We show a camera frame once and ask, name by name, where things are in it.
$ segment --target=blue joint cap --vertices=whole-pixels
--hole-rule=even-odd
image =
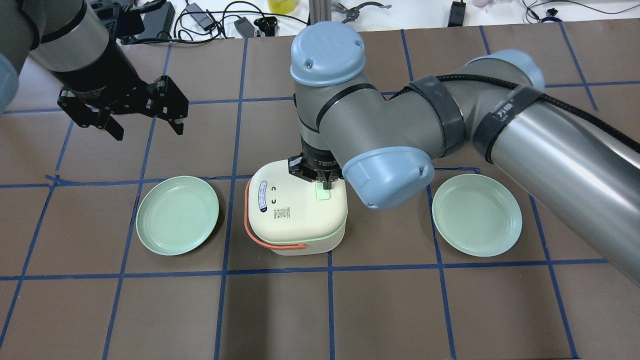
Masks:
[[[18,92],[18,73],[13,65],[0,54],[0,117]]]
[[[414,147],[384,147],[355,156],[342,167],[360,200],[370,209],[386,210],[423,191],[435,170],[429,155]]]
[[[355,78],[364,64],[362,38],[339,22],[307,26],[291,45],[291,76],[302,85],[338,85]]]
[[[472,63],[480,59],[499,59],[506,61],[522,71],[531,81],[531,85],[540,91],[545,91],[545,77],[542,74],[542,70],[536,66],[531,56],[527,53],[523,53],[520,50],[507,49],[500,50],[497,53],[491,55],[480,56],[468,63]]]

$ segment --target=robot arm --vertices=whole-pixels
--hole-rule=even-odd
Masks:
[[[344,176],[367,207],[388,209],[424,190],[431,159],[470,140],[640,284],[638,144],[611,131],[633,152],[581,118],[590,115],[542,94],[530,57],[478,58],[452,75],[416,80],[389,101],[363,67],[362,39],[344,25],[321,22],[296,37],[291,74],[303,152],[290,159],[290,173],[325,182]]]
[[[17,76],[31,51],[64,85],[58,105],[78,126],[95,126],[122,140],[124,129],[111,115],[141,113],[166,120],[181,135],[187,98],[168,76],[153,84],[141,80],[116,44],[118,37],[142,32],[140,14],[163,3],[135,8],[110,0],[1,1],[0,29],[12,35],[0,42],[0,113],[15,97]]]

